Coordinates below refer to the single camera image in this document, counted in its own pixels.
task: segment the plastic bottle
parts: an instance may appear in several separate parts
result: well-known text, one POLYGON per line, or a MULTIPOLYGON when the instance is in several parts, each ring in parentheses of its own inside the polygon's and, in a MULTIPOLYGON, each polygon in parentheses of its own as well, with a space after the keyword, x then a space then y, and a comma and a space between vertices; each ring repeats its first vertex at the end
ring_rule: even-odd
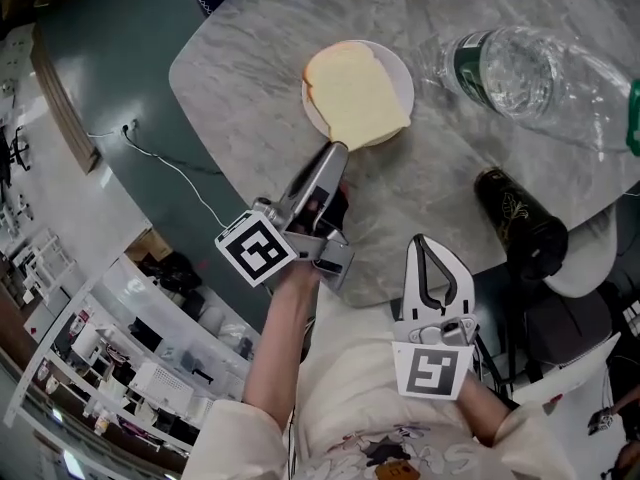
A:
POLYGON ((530 130, 598 152, 640 156, 640 80, 550 30, 507 27, 444 46, 445 87, 530 130))

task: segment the gray tabletop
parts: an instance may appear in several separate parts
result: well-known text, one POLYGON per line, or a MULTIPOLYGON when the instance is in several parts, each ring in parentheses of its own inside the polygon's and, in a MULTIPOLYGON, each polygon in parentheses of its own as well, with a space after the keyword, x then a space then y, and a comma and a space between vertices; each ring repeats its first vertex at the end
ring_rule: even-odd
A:
POLYGON ((407 64, 412 125, 352 154, 345 234, 356 257, 342 289, 355 306, 402 293, 409 239, 426 233, 472 272, 505 260, 473 193, 501 165, 573 228, 640 179, 640 160, 597 155, 519 129, 452 97, 430 74, 436 45, 511 24, 564 29, 640 66, 640 0, 227 0, 175 60, 170 83, 241 197, 279 197, 326 139, 305 117, 301 72, 320 49, 369 39, 407 64))

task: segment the black tumbler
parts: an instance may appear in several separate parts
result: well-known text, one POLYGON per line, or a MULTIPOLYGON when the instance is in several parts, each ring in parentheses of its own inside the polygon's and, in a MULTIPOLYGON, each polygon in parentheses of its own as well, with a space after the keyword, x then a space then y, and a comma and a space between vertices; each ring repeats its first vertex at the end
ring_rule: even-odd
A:
POLYGON ((480 173, 475 190, 513 273, 535 280, 560 270, 569 243, 569 233, 560 219, 498 167, 480 173))

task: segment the white plate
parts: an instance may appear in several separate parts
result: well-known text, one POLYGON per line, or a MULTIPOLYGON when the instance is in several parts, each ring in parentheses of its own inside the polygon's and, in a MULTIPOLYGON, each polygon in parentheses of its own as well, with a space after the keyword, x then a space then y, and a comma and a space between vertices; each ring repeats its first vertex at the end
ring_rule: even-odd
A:
MULTIPOLYGON (((413 80, 411 79, 411 73, 409 73, 407 65, 402 62, 400 57, 389 50, 389 48, 386 48, 381 44, 372 43, 371 41, 365 41, 363 39, 354 40, 354 42, 364 43, 371 48, 373 55, 380 61, 384 69, 387 71, 389 78, 391 78, 391 84, 393 85, 393 90, 400 101, 400 106, 408 116, 411 116, 415 93, 413 91, 413 80)), ((304 107, 304 111, 313 126, 315 126, 322 135, 328 137, 329 126, 327 126, 327 123, 322 119, 322 116, 318 113, 316 107, 309 100, 309 97, 307 96, 307 84, 304 80, 302 80, 302 106, 304 107)))

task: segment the white bread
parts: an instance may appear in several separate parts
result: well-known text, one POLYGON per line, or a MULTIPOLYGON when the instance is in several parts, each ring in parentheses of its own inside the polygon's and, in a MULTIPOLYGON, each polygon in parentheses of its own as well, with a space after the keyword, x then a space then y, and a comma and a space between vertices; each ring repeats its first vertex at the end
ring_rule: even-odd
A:
POLYGON ((364 43, 325 48, 307 64, 303 78, 329 138, 349 151, 384 142, 411 124, 389 75, 364 43))

